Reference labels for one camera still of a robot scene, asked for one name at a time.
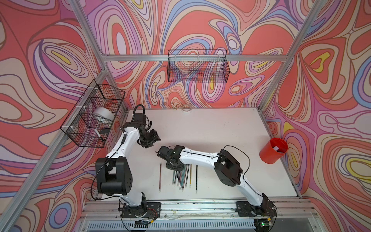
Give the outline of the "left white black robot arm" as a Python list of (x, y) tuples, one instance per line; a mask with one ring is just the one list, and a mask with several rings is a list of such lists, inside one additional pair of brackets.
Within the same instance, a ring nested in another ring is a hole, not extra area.
[(156, 130), (151, 127), (152, 121), (146, 116), (145, 107), (142, 104), (136, 105), (131, 121), (121, 126), (122, 133), (119, 141), (105, 158), (96, 160), (97, 190), (98, 193), (107, 196), (106, 200), (117, 197), (128, 207), (135, 209), (147, 207), (145, 194), (132, 187), (133, 176), (127, 156), (134, 145), (150, 148), (155, 142), (161, 140)]

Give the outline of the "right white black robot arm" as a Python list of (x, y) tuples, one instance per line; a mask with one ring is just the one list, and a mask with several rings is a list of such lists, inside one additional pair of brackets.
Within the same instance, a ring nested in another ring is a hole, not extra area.
[(240, 217), (276, 217), (277, 207), (266, 196), (244, 178), (241, 164), (225, 149), (216, 153), (192, 150), (176, 145), (173, 148), (162, 146), (157, 156), (166, 161), (166, 168), (181, 171), (186, 165), (198, 165), (215, 171), (219, 181), (226, 186), (236, 187), (246, 201), (236, 203)]

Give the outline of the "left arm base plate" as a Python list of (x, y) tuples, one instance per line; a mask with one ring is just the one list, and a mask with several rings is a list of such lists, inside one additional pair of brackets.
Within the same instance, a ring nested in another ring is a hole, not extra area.
[(161, 202), (149, 202), (140, 206), (133, 207), (124, 205), (118, 210), (122, 218), (156, 219), (160, 216)]

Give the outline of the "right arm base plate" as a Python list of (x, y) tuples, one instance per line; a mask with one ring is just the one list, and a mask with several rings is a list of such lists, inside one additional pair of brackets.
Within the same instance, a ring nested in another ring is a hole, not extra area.
[(239, 217), (276, 217), (277, 210), (273, 202), (267, 201), (261, 206), (253, 206), (247, 201), (236, 202), (236, 213)]

